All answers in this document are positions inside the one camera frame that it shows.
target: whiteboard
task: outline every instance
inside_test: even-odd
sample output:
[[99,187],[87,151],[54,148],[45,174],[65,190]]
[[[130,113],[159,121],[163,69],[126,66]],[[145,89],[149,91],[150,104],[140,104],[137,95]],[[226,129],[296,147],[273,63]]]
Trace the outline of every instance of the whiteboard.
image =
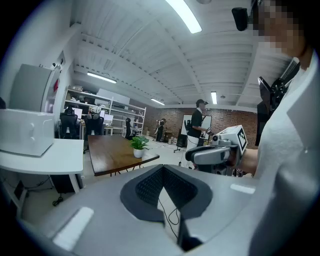
[[[188,123],[188,120],[191,121],[191,118],[192,118],[192,115],[191,114],[184,114],[183,115],[183,120],[182,120],[182,126],[181,126],[181,134],[182,135],[187,135],[187,130],[185,128],[185,123],[187,124]],[[209,127],[211,127],[211,120],[212,120],[212,116],[211,115],[203,115],[202,118],[204,118],[203,122],[202,122],[202,125],[201,127],[202,128],[206,128],[208,129]],[[205,134],[205,137],[204,137],[205,140],[208,140],[209,139],[209,135],[208,134]]]

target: white table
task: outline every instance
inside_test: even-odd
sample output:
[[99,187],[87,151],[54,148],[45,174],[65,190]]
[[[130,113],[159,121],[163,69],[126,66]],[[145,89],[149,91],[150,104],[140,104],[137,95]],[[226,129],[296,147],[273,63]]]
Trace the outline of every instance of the white table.
[[[83,122],[81,125],[80,125],[80,131],[79,131],[79,134],[80,134],[80,140],[83,140],[84,137],[85,137],[85,123]],[[113,133],[114,133],[114,130],[122,130],[121,127],[114,127],[114,126],[106,126],[105,124],[103,124],[103,129],[104,130],[111,130],[110,132],[110,135],[112,136]]]
[[[140,136],[140,132],[141,132],[141,136],[142,136],[142,129],[138,128],[138,127],[130,127],[130,129],[132,130],[137,130],[139,132],[139,136]],[[125,125],[122,126],[122,137],[126,136],[126,132],[127,132],[127,127]]]
[[[81,174],[84,168],[83,149],[83,140],[55,138],[53,144],[41,156],[0,150],[0,168],[24,174],[69,175],[72,187],[78,193],[80,189],[76,175]],[[19,216],[27,191],[23,191],[20,199],[13,192],[7,192],[17,206]]]

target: table leg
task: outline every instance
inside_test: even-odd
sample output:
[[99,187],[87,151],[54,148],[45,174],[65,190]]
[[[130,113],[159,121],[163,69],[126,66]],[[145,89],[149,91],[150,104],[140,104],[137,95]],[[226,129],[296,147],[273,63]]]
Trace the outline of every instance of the table leg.
[[24,201],[26,199],[26,195],[27,195],[27,190],[23,189],[20,199],[17,198],[17,196],[15,195],[14,191],[12,191],[12,189],[10,189],[9,187],[7,187],[8,185],[4,182],[3,183],[3,188],[6,191],[6,193],[8,194],[8,196],[11,198],[12,202],[15,204],[16,206],[16,217],[17,218],[21,218],[22,215],[22,207],[24,205]]
[[69,174],[69,178],[75,193],[79,193],[80,189],[75,174]]

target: chair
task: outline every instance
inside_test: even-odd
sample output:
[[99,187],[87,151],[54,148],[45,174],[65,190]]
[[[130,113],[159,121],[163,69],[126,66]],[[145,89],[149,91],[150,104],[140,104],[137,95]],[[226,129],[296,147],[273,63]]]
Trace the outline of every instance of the chair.
[[[86,116],[84,118],[85,123],[85,135],[84,139],[88,140],[88,135],[92,134],[92,131],[94,131],[94,135],[104,135],[104,118],[99,116],[97,119],[88,119]],[[83,153],[85,154],[86,151],[89,151],[89,145],[85,150],[83,150]]]
[[67,136],[67,128],[69,128],[69,138],[76,139],[77,131],[76,131],[76,123],[77,123],[78,116],[74,113],[61,113],[60,114],[60,137],[61,139],[68,139]]
[[132,141],[132,138],[135,137],[135,135],[131,135],[131,125],[130,125],[131,119],[127,118],[125,120],[125,127],[126,127],[126,132],[125,132],[125,138],[129,141]]

